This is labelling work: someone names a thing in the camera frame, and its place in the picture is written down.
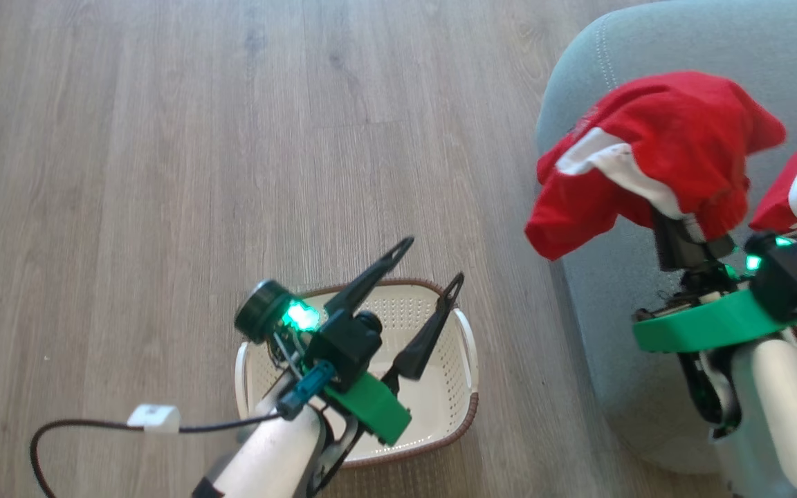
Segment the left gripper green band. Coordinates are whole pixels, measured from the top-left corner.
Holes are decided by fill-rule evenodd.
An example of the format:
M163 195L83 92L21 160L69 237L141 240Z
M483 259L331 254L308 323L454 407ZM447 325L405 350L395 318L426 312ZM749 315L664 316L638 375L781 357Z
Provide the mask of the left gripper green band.
M414 237L401 239L351 283L338 291L324 305L328 320L336 316L339 311L354 316L379 281L402 261L413 243ZM430 318L393 360L392 381L396 382L399 378L411 381L421 379L464 281L465 274L459 272L440 294L434 303ZM388 385L368 372L361 374L344 393L328 385L324 387L323 394L326 394L333 404L354 416L383 445L395 445L412 421L409 409L401 404Z

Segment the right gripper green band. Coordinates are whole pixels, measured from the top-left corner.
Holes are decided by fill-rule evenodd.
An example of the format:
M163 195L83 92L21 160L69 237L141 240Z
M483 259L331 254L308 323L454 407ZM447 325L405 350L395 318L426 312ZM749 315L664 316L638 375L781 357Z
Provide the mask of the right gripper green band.
M731 234L705 243L690 233L687 218L652 211L652 233L661 271L695 268L737 252ZM699 353L744 344L783 331L797 322L797 281L769 268L739 274L732 267L692 269L683 291L664 308L640 308L632 331L641 350Z

